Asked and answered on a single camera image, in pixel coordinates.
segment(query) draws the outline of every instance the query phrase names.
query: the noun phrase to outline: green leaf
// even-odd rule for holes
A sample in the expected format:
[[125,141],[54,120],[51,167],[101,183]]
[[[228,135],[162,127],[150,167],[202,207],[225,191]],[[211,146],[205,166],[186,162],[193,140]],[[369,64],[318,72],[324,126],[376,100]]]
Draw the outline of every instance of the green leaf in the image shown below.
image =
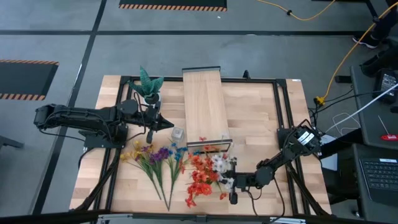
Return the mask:
[[155,93],[150,93],[148,95],[144,95],[144,98],[152,98],[155,96]]
[[150,89],[152,88],[152,82],[149,78],[149,75],[145,69],[140,66],[140,81],[142,85],[142,89],[144,90],[145,95],[150,94]]
[[153,93],[158,93],[159,92],[160,88],[162,88],[163,80],[164,80],[164,77],[159,77],[159,78],[157,78],[155,80],[152,80],[152,83],[153,83],[153,86],[154,86],[153,89],[152,89]]
[[144,90],[140,85],[136,85],[133,82],[129,82],[130,87],[135,90],[138,94],[140,94],[142,97],[145,96]]

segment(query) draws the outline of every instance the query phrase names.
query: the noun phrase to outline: blue flower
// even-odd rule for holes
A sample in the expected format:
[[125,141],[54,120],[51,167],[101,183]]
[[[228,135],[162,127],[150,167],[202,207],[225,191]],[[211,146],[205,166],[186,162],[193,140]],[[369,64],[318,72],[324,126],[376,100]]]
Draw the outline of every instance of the blue flower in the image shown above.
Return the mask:
[[181,159],[181,153],[176,152],[175,155],[174,155],[174,159],[175,159],[176,161],[179,161],[179,160]]

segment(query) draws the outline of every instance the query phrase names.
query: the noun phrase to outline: wooden ramp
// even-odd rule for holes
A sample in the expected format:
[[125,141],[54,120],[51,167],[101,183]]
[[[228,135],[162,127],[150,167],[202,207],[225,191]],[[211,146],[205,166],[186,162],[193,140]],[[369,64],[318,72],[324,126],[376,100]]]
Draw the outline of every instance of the wooden ramp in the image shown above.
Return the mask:
[[219,70],[183,70],[187,147],[227,151],[232,143]]

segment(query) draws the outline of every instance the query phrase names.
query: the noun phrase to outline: plant pot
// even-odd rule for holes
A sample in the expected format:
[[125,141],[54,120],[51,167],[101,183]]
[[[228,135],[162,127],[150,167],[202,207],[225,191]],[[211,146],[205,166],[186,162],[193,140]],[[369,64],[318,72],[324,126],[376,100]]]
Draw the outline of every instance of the plant pot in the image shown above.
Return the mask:
[[144,98],[144,102],[148,105],[154,105],[156,104],[158,101],[161,101],[162,97],[160,97],[160,94],[156,94],[154,97],[152,98]]

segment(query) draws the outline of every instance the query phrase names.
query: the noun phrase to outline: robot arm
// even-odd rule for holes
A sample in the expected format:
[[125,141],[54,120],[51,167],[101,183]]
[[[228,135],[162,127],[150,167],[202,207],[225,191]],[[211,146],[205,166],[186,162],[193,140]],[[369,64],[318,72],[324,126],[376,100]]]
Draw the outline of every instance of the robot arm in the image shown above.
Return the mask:
[[153,131],[174,126],[162,117],[159,107],[148,106],[141,113],[135,100],[99,110],[46,105],[36,109],[34,124],[40,130],[58,126],[80,129],[79,133],[86,137],[86,147],[122,146],[127,138],[126,123],[135,124],[149,128],[147,142],[150,143]]
[[292,162],[299,156],[309,156],[313,153],[320,152],[320,135],[316,130],[311,128],[308,120],[304,120],[297,127],[291,129],[289,133],[283,135],[284,142],[282,150],[272,159],[261,161],[256,166],[255,173],[239,173],[235,172],[236,162],[232,163],[232,170],[225,174],[227,178],[233,178],[233,189],[229,193],[229,201],[231,204],[237,204],[238,195],[235,188],[241,189],[242,192],[247,192],[248,187],[255,187],[257,189],[268,185],[275,176],[275,172],[283,165],[287,166],[288,172],[291,174],[294,181],[303,192],[303,195],[308,200],[309,204],[314,209],[317,215],[329,215],[311,196],[311,193],[305,187],[305,184],[300,180],[295,169],[289,162]]

